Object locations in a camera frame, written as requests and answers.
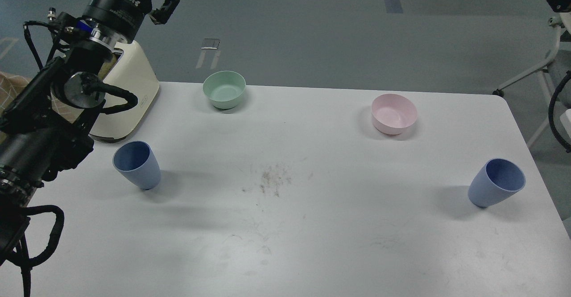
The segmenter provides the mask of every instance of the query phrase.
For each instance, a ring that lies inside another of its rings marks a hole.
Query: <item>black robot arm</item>
[[[43,181],[54,180],[59,171],[75,169],[93,151],[89,132],[100,114],[126,111],[137,104],[134,94],[103,83],[98,73],[112,59],[118,41],[133,41],[145,15],[151,13],[153,23],[164,24],[178,2],[165,0],[151,12],[151,0],[91,0],[80,18],[65,12],[56,17],[51,8],[48,23],[24,23],[26,42],[41,69],[0,118],[0,130],[6,134],[0,143],[0,266],[8,259],[22,267],[25,296],[30,291],[31,267],[53,253],[63,227],[59,208],[34,209],[27,204]],[[29,25],[42,25],[52,34],[54,45],[45,66],[31,43]],[[65,55],[54,57],[58,50]],[[105,108],[106,94],[124,98],[125,104]],[[52,95],[83,109],[75,122],[52,109]],[[43,212],[55,213],[56,225],[48,249],[29,259],[24,232],[29,216]]]

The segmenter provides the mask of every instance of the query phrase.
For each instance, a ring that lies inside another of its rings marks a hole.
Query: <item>pink bowl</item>
[[[373,125],[386,134],[401,134],[416,122],[416,106],[398,94],[383,94],[371,106]]]

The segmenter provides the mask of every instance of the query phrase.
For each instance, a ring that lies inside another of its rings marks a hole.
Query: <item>blue cup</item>
[[[482,208],[501,202],[525,186],[525,176],[514,163],[492,159],[478,172],[468,189],[470,201]]]
[[[113,156],[113,166],[123,177],[137,187],[148,190],[161,181],[159,163],[151,147],[143,141],[134,141],[120,147]]]

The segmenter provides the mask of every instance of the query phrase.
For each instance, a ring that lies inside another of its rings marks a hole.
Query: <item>white table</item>
[[[502,98],[399,92],[411,130],[379,133],[380,91],[248,86],[219,111],[193,83],[162,83],[131,140],[163,170],[141,191],[97,143],[32,204],[66,213],[35,296],[554,296],[571,292],[571,241]],[[487,209],[467,188],[492,157],[526,187]],[[52,218],[27,232],[31,255]],[[0,296],[21,295],[0,268]]]

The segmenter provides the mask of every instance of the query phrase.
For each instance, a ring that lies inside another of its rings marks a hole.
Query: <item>gray floor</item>
[[[50,6],[79,16],[88,1],[0,0],[0,39],[20,39],[0,69],[33,76],[21,23],[43,20]],[[395,3],[402,13],[391,12]],[[490,94],[548,52],[551,15],[544,0],[181,0],[167,25],[146,20],[137,41],[159,80],[201,82],[230,69],[255,85]],[[45,55],[49,36],[33,35]],[[221,40],[220,58],[212,69],[208,52],[197,69],[206,37]],[[536,77],[505,98],[529,138],[547,111]],[[571,155],[548,132],[532,154],[569,218]]]

